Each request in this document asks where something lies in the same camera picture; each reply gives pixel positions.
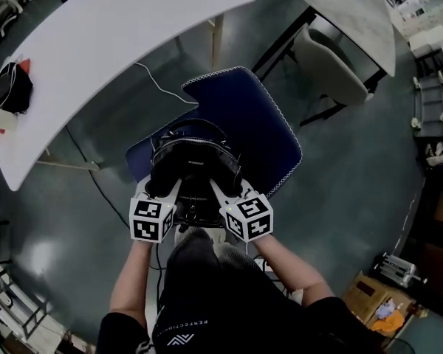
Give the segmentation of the black metal rack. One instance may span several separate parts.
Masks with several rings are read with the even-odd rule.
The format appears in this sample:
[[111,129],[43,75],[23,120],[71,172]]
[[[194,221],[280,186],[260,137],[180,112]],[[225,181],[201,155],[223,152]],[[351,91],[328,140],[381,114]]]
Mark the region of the black metal rack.
[[30,299],[0,265],[0,322],[27,343],[47,315],[47,308]]

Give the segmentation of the white bag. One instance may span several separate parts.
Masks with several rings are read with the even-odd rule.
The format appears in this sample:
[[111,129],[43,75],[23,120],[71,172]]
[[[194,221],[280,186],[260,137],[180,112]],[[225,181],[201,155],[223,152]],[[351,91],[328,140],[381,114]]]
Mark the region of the white bag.
[[436,167],[443,164],[443,142],[426,144],[425,160],[430,167]]

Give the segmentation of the grey upholstered chair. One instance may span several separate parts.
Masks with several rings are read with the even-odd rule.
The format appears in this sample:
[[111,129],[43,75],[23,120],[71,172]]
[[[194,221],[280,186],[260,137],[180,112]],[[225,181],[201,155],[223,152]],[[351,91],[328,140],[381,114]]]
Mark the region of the grey upholstered chair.
[[304,26],[293,41],[292,50],[301,72],[334,106],[300,122],[308,125],[328,119],[350,105],[362,105],[374,94],[356,75],[342,49],[322,32]]

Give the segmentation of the grey cart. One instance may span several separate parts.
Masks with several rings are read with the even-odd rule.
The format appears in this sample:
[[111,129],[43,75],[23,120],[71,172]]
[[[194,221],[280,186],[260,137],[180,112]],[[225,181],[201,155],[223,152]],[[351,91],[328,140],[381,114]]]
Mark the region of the grey cart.
[[416,138],[443,137],[443,72],[413,78],[411,127]]

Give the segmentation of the person's right forearm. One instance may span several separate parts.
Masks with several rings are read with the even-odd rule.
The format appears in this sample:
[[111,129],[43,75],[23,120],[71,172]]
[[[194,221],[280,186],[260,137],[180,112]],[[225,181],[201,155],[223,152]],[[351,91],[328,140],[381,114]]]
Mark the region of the person's right forearm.
[[323,276],[305,260],[290,251],[272,235],[253,241],[258,253],[292,294],[302,291],[301,303],[309,306],[334,294]]

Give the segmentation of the marble table with black legs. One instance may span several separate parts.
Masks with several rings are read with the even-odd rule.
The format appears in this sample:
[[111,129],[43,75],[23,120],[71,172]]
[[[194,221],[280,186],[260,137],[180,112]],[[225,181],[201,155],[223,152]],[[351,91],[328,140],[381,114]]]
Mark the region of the marble table with black legs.
[[396,70],[394,29],[385,0],[303,0],[307,8],[285,29],[259,58],[252,72],[256,73],[276,54],[284,54],[305,24],[318,15],[343,33],[359,47],[378,71],[370,76],[365,87],[373,94],[384,76],[393,77]]

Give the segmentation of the person's left forearm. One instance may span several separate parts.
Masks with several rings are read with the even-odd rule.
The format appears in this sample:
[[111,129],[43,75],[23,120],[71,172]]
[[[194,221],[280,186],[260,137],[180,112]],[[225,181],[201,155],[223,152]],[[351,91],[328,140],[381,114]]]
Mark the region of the person's left forearm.
[[110,299],[110,311],[136,319],[143,327],[152,244],[134,240]]

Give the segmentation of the blue chair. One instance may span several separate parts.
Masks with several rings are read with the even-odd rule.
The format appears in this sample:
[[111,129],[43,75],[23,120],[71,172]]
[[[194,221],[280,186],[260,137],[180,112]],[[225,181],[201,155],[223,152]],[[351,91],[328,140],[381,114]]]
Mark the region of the blue chair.
[[195,77],[181,88],[198,105],[174,122],[201,118],[221,128],[241,157],[243,177],[255,190],[273,197],[301,163],[302,150],[262,82],[237,66]]

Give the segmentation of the white curved table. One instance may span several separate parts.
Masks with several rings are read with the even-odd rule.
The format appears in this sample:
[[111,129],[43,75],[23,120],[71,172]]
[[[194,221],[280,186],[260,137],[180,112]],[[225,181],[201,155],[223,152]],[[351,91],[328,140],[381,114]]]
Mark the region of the white curved table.
[[0,133],[0,171],[18,190],[64,126],[135,62],[176,36],[255,0],[68,0],[10,60],[30,61],[30,106]]

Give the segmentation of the black leather handbag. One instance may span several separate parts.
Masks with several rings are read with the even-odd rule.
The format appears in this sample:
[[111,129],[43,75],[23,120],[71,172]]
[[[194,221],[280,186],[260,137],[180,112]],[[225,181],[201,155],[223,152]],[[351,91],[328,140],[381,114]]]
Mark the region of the black leather handbag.
[[151,137],[150,197],[167,197],[178,181],[175,224],[222,228],[221,204],[210,184],[227,197],[239,197],[242,173],[239,157],[217,125],[205,119],[184,119]]

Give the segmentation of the person's dark t-shirt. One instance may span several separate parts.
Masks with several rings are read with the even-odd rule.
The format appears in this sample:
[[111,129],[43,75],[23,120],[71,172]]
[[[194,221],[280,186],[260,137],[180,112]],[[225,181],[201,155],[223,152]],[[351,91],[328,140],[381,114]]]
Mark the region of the person's dark t-shirt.
[[154,326],[109,307],[95,354],[384,354],[342,299],[301,300],[261,269],[167,265]]

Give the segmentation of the cardboard box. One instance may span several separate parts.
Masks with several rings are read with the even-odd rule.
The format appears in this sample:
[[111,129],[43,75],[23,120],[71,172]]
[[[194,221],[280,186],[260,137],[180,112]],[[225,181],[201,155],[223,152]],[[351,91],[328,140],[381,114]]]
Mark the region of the cardboard box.
[[[344,294],[343,301],[355,317],[371,330],[372,324],[378,320],[375,315],[376,309],[390,298],[394,300],[396,310],[404,316],[406,323],[411,315],[411,308],[414,306],[415,300],[401,290],[385,285],[364,274],[359,273],[355,277]],[[405,326],[405,323],[394,333],[373,332],[384,337],[393,337]]]

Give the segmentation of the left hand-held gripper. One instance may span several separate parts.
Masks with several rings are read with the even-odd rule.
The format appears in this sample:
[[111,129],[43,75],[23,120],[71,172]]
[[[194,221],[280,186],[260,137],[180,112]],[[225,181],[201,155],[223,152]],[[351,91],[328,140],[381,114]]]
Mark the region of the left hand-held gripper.
[[174,224],[176,200],[182,181],[177,180],[171,191],[159,201],[150,199],[146,190],[148,181],[137,184],[129,208],[129,226],[132,240],[162,242]]

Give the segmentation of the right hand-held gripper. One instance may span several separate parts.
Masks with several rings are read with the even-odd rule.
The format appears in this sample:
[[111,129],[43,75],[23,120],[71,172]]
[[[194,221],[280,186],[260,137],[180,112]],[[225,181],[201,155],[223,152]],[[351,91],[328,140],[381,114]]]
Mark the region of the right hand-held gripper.
[[273,209],[265,194],[259,194],[248,181],[241,183],[241,200],[237,195],[225,195],[213,179],[210,185],[227,230],[238,239],[249,243],[273,232]]

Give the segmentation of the orange cloth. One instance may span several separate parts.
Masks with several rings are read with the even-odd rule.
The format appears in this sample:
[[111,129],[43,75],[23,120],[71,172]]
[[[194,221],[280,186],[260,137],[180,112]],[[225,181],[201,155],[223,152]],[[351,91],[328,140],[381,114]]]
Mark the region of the orange cloth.
[[376,320],[372,326],[373,331],[382,331],[386,333],[394,333],[405,323],[404,316],[397,310],[395,310],[391,315],[386,316],[384,319]]

